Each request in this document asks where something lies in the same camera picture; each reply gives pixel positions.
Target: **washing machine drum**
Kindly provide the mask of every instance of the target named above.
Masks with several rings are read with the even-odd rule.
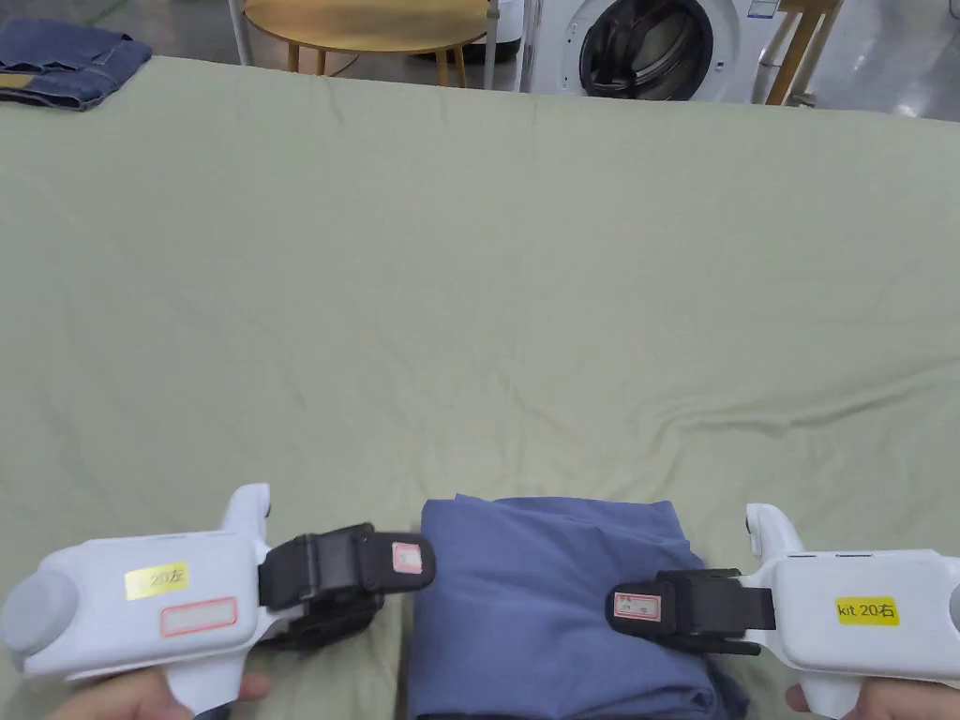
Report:
[[[707,75],[713,31],[696,0],[614,0],[580,53],[587,95],[688,100]]]

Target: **red-bordered label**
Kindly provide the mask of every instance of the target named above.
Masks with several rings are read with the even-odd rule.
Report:
[[[423,572],[423,556],[420,546],[412,542],[394,543],[394,572],[404,572],[408,575],[421,575]]]
[[[660,622],[660,616],[659,595],[632,595],[629,592],[613,594],[613,617]]]
[[[179,637],[206,633],[218,628],[228,628],[235,625],[236,621],[237,599],[221,597],[204,600],[202,603],[164,608],[160,613],[160,634],[164,637]]]

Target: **white sticker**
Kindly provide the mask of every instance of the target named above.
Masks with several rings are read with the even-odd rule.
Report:
[[[202,603],[176,605],[160,613],[160,634],[177,637],[228,628],[237,621],[237,599],[222,597]]]
[[[658,595],[631,595],[627,592],[615,592],[613,594],[613,617],[660,622],[660,597]]]
[[[747,10],[747,17],[769,20],[777,14],[777,8],[780,0],[754,0]]]
[[[394,572],[420,575],[423,572],[423,557],[420,546],[411,542],[394,543]]]

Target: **floor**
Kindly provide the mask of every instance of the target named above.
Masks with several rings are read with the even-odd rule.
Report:
[[[960,0],[952,0],[960,15]],[[162,55],[238,62],[226,0],[0,0],[12,15],[61,17],[123,30]],[[286,65],[285,47],[252,30],[256,62]],[[301,68],[313,67],[303,51]],[[495,86],[511,89],[516,64],[497,67]],[[425,60],[362,57],[344,77],[436,82]],[[468,69],[470,86],[481,69]],[[847,0],[810,84],[818,108],[857,108],[960,120],[960,20],[948,0]]]

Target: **wooden leg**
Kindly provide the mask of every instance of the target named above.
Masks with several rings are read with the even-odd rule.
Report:
[[[820,13],[813,11],[802,12],[800,23],[797,30],[790,40],[790,46],[786,49],[786,55],[783,56],[783,65],[780,66],[780,72],[774,79],[774,86],[770,88],[770,94],[767,96],[767,105],[783,105],[787,92],[790,91],[790,85],[797,74],[797,67],[804,58],[806,46],[810,44],[817,25],[820,23]]]
[[[300,71],[300,46],[296,42],[287,45],[287,69],[292,73]]]
[[[467,65],[464,63],[464,46],[453,48],[453,57],[457,61],[457,77],[460,87],[467,87]]]
[[[817,34],[813,36],[813,39],[810,41],[810,48],[806,51],[804,61],[801,63],[800,69],[797,70],[797,75],[793,79],[791,95],[795,93],[806,93],[806,87],[810,84],[810,78],[813,77],[813,73],[817,69],[820,56],[824,54],[827,39],[830,36],[830,31],[833,30],[833,23],[836,21],[837,15],[840,14],[840,8],[842,7],[843,0],[837,0],[833,9],[827,12],[827,16],[824,17],[824,21],[820,25],[820,30],[817,31]]]
[[[450,85],[450,74],[446,68],[446,50],[437,53],[437,78],[440,81],[440,87]]]

